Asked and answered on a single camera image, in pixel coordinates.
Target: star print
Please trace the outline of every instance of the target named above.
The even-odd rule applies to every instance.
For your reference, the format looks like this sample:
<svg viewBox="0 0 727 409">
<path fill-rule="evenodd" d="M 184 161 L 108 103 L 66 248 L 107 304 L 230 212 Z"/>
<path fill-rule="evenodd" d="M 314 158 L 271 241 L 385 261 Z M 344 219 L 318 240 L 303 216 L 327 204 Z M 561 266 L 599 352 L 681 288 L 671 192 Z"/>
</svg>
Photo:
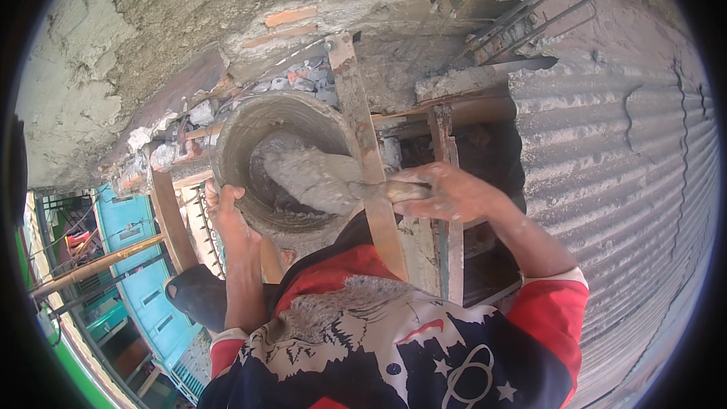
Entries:
<svg viewBox="0 0 727 409">
<path fill-rule="evenodd" d="M 449 365 L 447 365 L 444 362 L 444 359 L 435 360 L 434 363 L 437 364 L 437 369 L 435 369 L 434 372 L 435 373 L 442 373 L 442 375 L 444 375 L 444 377 L 447 377 L 447 371 L 449 371 L 450 369 L 452 369 L 452 367 L 450 367 Z"/>
<path fill-rule="evenodd" d="M 510 381 L 505 382 L 504 385 L 496 386 L 496 388 L 500 392 L 500 398 L 497 398 L 497 401 L 504 400 L 505 398 L 511 403 L 515 401 L 514 395 L 518 390 L 510 386 Z"/>
</svg>

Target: corrugated metal sheet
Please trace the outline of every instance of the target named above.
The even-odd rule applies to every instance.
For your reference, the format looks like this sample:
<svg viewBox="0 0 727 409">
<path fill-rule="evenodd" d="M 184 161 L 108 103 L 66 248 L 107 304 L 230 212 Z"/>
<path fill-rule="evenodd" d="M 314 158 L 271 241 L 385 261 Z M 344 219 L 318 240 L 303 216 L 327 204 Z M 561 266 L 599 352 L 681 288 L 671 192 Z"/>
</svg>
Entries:
<svg viewBox="0 0 727 409">
<path fill-rule="evenodd" d="M 561 59 L 509 84 L 528 215 L 590 284 L 582 407 L 623 381 L 713 241 L 716 124 L 674 71 Z"/>
</svg>

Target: red shirt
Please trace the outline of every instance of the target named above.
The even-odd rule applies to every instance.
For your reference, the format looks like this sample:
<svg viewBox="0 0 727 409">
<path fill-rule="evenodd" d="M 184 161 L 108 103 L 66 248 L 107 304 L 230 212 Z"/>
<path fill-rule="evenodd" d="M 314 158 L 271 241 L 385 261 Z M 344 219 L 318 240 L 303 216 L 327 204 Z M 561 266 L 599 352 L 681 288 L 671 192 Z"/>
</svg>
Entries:
<svg viewBox="0 0 727 409">
<path fill-rule="evenodd" d="M 576 268 L 523 280 L 506 317 L 464 309 L 361 245 L 301 271 L 249 336 L 219 334 L 198 407 L 562 407 L 587 299 Z"/>
</svg>

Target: bucket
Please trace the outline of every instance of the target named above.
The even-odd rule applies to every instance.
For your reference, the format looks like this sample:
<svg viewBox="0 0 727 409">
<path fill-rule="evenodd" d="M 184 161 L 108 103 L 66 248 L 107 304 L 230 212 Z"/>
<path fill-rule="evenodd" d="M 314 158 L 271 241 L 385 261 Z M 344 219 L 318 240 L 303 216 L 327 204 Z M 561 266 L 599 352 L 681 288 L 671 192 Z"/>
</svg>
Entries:
<svg viewBox="0 0 727 409">
<path fill-rule="evenodd" d="M 220 186 L 245 188 L 237 206 L 261 234 L 320 237 L 340 231 L 347 219 L 299 204 L 262 167 L 265 150 L 310 147 L 360 159 L 353 132 L 331 106 L 303 92 L 265 92 L 245 98 L 225 121 L 212 170 Z"/>
</svg>

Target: person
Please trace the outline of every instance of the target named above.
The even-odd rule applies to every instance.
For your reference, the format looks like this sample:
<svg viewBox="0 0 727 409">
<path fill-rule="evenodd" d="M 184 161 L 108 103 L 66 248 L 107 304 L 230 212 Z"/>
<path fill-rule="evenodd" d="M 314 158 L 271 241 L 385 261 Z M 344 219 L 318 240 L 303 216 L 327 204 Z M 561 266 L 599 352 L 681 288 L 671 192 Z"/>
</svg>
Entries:
<svg viewBox="0 0 727 409">
<path fill-rule="evenodd" d="M 588 298 L 574 257 L 504 193 L 459 168 L 434 162 L 393 179 L 432 187 L 429 199 L 396 203 L 397 214 L 486 218 L 522 274 L 508 314 L 465 309 L 399 280 L 377 255 L 364 213 L 264 290 L 260 235 L 234 205 L 244 189 L 224 186 L 218 195 L 209 182 L 209 212 L 227 253 L 227 304 L 199 408 L 568 403 Z"/>
</svg>

